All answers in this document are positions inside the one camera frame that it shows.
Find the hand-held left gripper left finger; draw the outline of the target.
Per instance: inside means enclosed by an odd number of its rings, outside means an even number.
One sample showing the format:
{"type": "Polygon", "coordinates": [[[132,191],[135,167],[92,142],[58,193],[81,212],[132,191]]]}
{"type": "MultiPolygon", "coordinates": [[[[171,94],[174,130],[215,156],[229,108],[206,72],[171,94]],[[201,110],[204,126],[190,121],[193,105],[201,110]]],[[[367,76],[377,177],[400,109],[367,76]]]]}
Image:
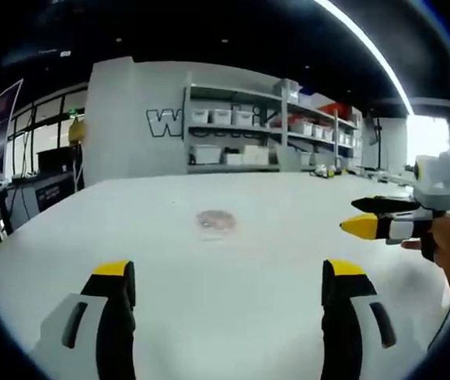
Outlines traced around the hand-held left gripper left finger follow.
{"type": "Polygon", "coordinates": [[[40,324],[30,357],[50,379],[135,379],[135,266],[95,268],[40,324]]]}

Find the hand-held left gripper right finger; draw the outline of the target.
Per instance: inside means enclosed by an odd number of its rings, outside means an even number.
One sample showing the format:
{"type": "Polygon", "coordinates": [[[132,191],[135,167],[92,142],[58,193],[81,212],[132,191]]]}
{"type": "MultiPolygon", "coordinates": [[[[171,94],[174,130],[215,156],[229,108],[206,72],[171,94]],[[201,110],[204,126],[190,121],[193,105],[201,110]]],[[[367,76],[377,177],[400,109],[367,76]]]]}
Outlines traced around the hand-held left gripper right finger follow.
{"type": "Polygon", "coordinates": [[[426,354],[413,321],[351,262],[323,261],[322,309],[322,379],[404,379],[426,354]]]}

